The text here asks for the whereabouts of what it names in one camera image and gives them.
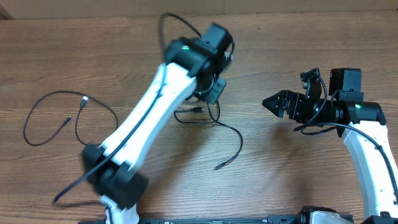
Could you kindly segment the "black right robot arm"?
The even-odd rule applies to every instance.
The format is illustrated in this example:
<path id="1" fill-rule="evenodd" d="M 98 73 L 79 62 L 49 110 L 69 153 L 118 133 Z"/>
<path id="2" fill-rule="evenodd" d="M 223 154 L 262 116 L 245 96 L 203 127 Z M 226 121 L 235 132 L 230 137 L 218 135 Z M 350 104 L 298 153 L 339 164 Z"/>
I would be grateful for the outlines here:
<path id="1" fill-rule="evenodd" d="M 277 117 L 298 122 L 296 131 L 336 131 L 349 150 L 361 188 L 365 223 L 397 223 L 397 165 L 379 103 L 364 100 L 358 68 L 334 68 L 325 84 L 318 68 L 302 72 L 305 93 L 281 90 L 263 100 Z"/>

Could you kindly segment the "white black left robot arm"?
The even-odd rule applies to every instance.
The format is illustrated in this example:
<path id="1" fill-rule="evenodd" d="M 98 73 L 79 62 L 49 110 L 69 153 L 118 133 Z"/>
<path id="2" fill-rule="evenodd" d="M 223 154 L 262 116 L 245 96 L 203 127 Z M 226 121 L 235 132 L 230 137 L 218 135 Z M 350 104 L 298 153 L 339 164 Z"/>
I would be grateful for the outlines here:
<path id="1" fill-rule="evenodd" d="M 105 223 L 138 223 L 136 205 L 149 183 L 139 169 L 152 143 L 184 100 L 195 96 L 217 103 L 226 86 L 219 74 L 231 62 L 232 44 L 228 30 L 215 23 L 199 38 L 171 41 L 131 114 L 100 145 L 84 148 L 85 179 L 105 206 Z"/>

